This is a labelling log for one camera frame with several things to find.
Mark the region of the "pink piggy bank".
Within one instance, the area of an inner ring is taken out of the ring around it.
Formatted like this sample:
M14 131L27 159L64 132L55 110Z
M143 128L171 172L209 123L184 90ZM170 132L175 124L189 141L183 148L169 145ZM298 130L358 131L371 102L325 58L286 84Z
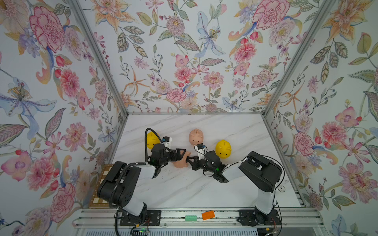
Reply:
M183 156L183 158L179 161L172 162L174 167L176 168L186 168L189 166L188 162L186 161L187 158L191 155L191 152L189 151L180 151L180 155Z
M199 129L194 129L189 134L189 142L192 146L202 144L204 141L204 134Z

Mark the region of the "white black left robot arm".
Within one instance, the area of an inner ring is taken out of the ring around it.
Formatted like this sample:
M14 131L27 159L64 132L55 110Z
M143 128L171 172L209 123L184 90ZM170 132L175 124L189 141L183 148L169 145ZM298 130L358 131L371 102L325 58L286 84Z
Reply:
M146 206L133 196L138 181L156 178L164 166L182 160L186 153L183 148L169 149L164 144L156 144L146 162L127 164L117 161L98 187L96 195L108 202L110 208L140 216Z

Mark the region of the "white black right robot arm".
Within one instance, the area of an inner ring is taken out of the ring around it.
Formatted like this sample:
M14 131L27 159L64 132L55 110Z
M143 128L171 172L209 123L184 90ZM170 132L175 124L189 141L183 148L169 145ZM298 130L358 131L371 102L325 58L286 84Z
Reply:
M229 183L234 179L246 177L258 188L255 210L268 216L274 210L276 185L284 173L282 167L272 159L251 151L243 160L231 165L224 165L215 151L186 160L194 171L209 172L210 177L220 183Z

